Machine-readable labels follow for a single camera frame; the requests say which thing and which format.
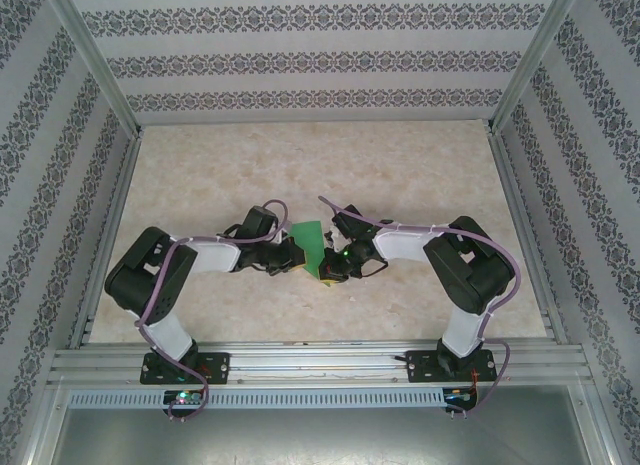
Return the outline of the green paper sheet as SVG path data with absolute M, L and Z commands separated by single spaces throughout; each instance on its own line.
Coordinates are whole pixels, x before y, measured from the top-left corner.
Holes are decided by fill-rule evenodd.
M 294 223 L 290 232 L 295 243 L 305 252 L 304 269 L 320 279 L 319 268 L 325 258 L 325 237 L 320 221 Z

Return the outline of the grey sheet metal panel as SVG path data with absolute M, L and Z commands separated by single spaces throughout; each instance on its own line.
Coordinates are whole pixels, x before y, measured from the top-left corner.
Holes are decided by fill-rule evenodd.
M 504 387 L 477 412 L 437 408 L 97 408 L 61 390 L 27 465 L 622 465 L 583 386 Z

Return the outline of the long aluminium mounting rail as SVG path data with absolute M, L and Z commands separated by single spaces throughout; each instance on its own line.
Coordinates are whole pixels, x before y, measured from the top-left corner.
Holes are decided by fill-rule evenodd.
M 231 388 L 400 387 L 407 382 L 400 361 L 408 350 L 427 350 L 433 340 L 339 342 L 210 342 L 205 352 L 230 355 Z M 594 381 L 584 349 L 550 338 L 515 338 L 490 344 L 501 385 L 574 385 Z M 58 350 L 46 376 L 49 387 L 127 389 L 139 385 L 147 346 L 90 343 Z

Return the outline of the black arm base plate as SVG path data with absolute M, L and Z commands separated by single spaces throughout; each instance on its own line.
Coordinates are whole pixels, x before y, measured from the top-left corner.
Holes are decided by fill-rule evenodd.
M 181 363 L 202 376 L 208 384 L 224 385 L 228 381 L 228 353 L 198 352 L 191 357 L 184 357 Z M 144 356 L 139 380 L 143 385 L 182 385 L 200 382 L 197 377 L 176 367 L 156 352 L 149 352 Z
M 405 354 L 410 383 L 491 382 L 497 378 L 493 354 L 480 350 L 469 357 L 439 353 L 436 350 L 410 350 Z

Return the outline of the aluminium side rail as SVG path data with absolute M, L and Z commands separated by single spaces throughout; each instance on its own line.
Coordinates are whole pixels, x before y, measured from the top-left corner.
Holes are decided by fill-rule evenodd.
M 501 137 L 493 133 L 489 133 L 487 138 L 547 336 L 554 339 L 558 344 L 566 345 L 569 343 L 569 339 L 562 325 L 551 285 L 545 273 L 533 229 L 528 220 L 525 203 L 504 142 Z
M 143 137 L 144 128 L 140 127 L 129 140 L 120 161 L 89 274 L 83 285 L 70 335 L 65 345 L 67 349 L 78 349 L 82 346 L 86 325 L 94 317 L 98 308 Z

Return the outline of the aluminium frame post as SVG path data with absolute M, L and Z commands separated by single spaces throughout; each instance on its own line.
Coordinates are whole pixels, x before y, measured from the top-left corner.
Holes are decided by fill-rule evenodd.
M 490 135 L 496 135 L 504 127 L 575 1 L 552 0 L 549 4 L 495 111 L 486 123 L 486 130 Z
M 129 138 L 137 136 L 141 125 L 136 120 L 106 58 L 73 0 L 48 0 L 73 40 L 87 68 L 94 76 L 111 109 Z

